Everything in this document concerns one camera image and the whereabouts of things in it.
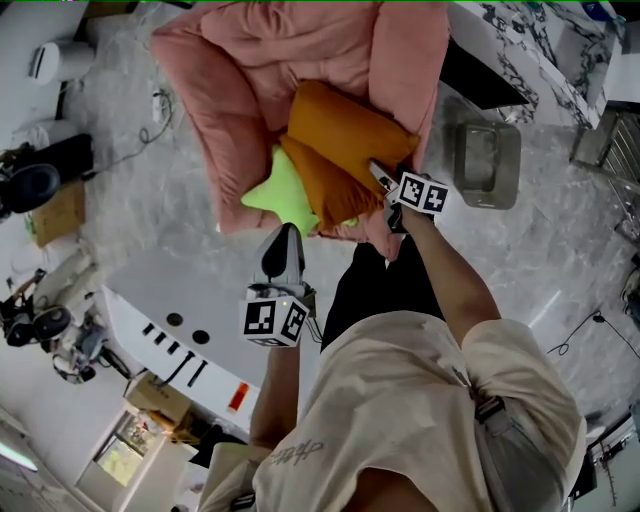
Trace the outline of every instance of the gray floor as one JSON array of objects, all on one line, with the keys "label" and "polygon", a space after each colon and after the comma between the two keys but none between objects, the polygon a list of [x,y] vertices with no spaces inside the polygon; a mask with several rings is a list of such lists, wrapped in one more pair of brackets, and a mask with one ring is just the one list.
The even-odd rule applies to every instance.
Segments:
[{"label": "gray floor", "polygon": [[[168,87],[148,52],[149,34],[180,10],[141,4],[131,16],[89,22],[97,60],[67,91],[65,117],[95,138],[98,166],[108,170],[88,187],[84,236],[104,274],[154,245],[219,273],[231,287],[264,237],[216,232],[203,159],[179,101],[170,129],[139,156],[112,165],[139,147],[138,131],[153,135],[151,94]],[[470,112],[441,87],[424,170],[451,182],[449,128]],[[612,231],[621,216],[607,185],[568,163],[575,131],[519,126],[522,165],[516,206],[506,212],[467,207],[453,194],[442,232],[486,279],[503,316],[530,324],[549,349],[596,308],[640,349],[640,333],[621,313],[620,288],[633,255]],[[307,281],[319,292],[321,317],[353,251],[349,243],[305,241]],[[589,321],[564,357],[552,361],[583,413],[620,411],[640,383],[640,361],[606,325]]]}]

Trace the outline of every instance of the person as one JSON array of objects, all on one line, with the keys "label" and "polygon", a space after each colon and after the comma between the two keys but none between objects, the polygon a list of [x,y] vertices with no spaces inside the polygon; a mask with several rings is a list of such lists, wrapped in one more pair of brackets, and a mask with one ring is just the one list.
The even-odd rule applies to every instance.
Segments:
[{"label": "person", "polygon": [[584,419],[528,327],[426,216],[388,265],[356,247],[297,418],[300,352],[271,349],[250,443],[218,445],[203,512],[560,510]]}]

